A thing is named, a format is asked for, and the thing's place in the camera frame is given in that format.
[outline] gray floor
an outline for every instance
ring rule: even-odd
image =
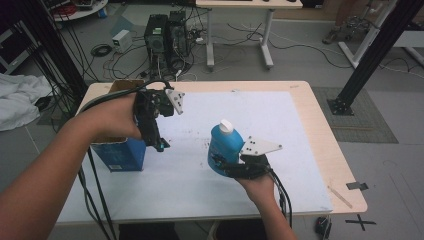
[[[90,61],[89,51],[97,44],[112,45],[111,37],[116,30],[129,27],[132,34],[142,36],[144,26],[124,18],[126,11],[139,9],[135,6],[111,6],[110,15],[99,19],[95,15],[75,20],[72,25],[81,45]],[[140,16],[148,13],[139,12]],[[349,66],[337,44],[323,45],[321,38],[331,28],[332,22],[274,21],[270,37],[272,43],[280,47],[295,44],[313,45],[322,50],[329,60],[338,66]],[[240,22],[232,24],[243,28]],[[62,30],[66,39],[69,34],[66,26]],[[324,55],[309,47],[275,49],[270,47],[275,67],[264,67],[257,42],[246,42],[237,46],[225,46],[231,39],[244,39],[246,32],[229,28],[226,24],[214,24],[216,66],[214,72],[205,67],[204,46],[194,50],[195,64],[189,74],[180,77],[184,81],[228,81],[228,80],[304,80],[314,87],[343,87],[351,76],[352,68],[338,68],[330,65]],[[355,49],[360,37],[348,45]],[[139,48],[121,57],[115,69],[130,73],[140,66],[146,58],[145,48]],[[92,69],[100,81],[110,82],[108,73],[102,66],[111,55],[96,58]],[[393,48],[383,64],[395,59],[405,59],[409,66],[414,62],[400,48]],[[423,239],[424,236],[424,70],[420,67],[407,71],[406,64],[393,61],[388,69],[377,69],[365,89],[380,110],[387,124],[395,134],[399,144],[368,144],[339,142],[357,181],[367,183],[364,191],[368,211],[361,213],[364,221],[373,221],[376,225],[346,223],[345,220],[358,220],[356,214],[332,216],[331,239]],[[147,65],[140,67],[132,78],[136,77]],[[40,75],[40,71],[31,60],[24,62],[16,74]],[[37,121],[25,127],[0,132],[0,189],[4,189],[50,142],[54,136],[51,126],[40,126]],[[318,239],[313,231],[316,216],[296,217],[294,230],[299,239]],[[199,222],[203,229],[209,229],[212,222]],[[194,222],[177,223],[181,239],[206,239],[204,231]],[[81,226],[57,226],[49,239],[103,239],[103,235],[94,224]]]

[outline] white cloth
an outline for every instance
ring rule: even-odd
[[[40,116],[37,100],[52,92],[44,76],[10,76],[0,73],[0,131],[14,129]]]

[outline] table leg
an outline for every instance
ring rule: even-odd
[[[272,16],[274,15],[275,9],[269,9],[267,16],[266,16],[266,26],[265,26],[265,32],[263,39],[261,38],[261,49],[262,53],[265,58],[265,63],[268,69],[272,68],[274,66],[274,63],[272,62],[271,54],[269,53],[268,49],[268,38],[269,38],[269,32],[271,31],[271,23],[272,23]]]
[[[347,59],[349,59],[350,63],[354,68],[356,68],[361,61],[362,56],[367,51],[368,47],[371,46],[374,39],[377,37],[380,32],[380,27],[383,25],[386,18],[392,12],[392,10],[396,7],[397,0],[391,0],[385,10],[381,12],[378,16],[377,20],[375,20],[374,24],[371,25],[370,31],[365,36],[359,48],[356,50],[355,54],[349,49],[345,42],[339,42],[339,47],[342,49]]]
[[[212,41],[212,9],[208,9],[208,29],[207,29],[208,42],[206,44],[206,57],[207,66],[212,71],[215,65],[213,56],[213,41]]]

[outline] human arm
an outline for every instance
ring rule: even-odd
[[[49,146],[2,193],[0,239],[47,239],[90,143],[100,136],[141,138],[135,94],[101,103],[69,120]]]
[[[269,174],[253,180],[237,179],[261,214],[269,240],[297,239],[274,197],[274,181]]]

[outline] black metal frame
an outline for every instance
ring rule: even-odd
[[[52,19],[40,0],[15,0],[8,4],[10,12],[4,14],[5,21],[9,24],[13,19],[20,19],[31,32],[35,41],[44,47],[55,67],[67,83],[72,92],[75,104],[78,105],[88,86],[80,75],[71,56],[63,45],[59,34],[53,27]]]
[[[333,115],[353,115],[356,96],[423,5],[424,0],[398,1],[340,94],[327,100]]]

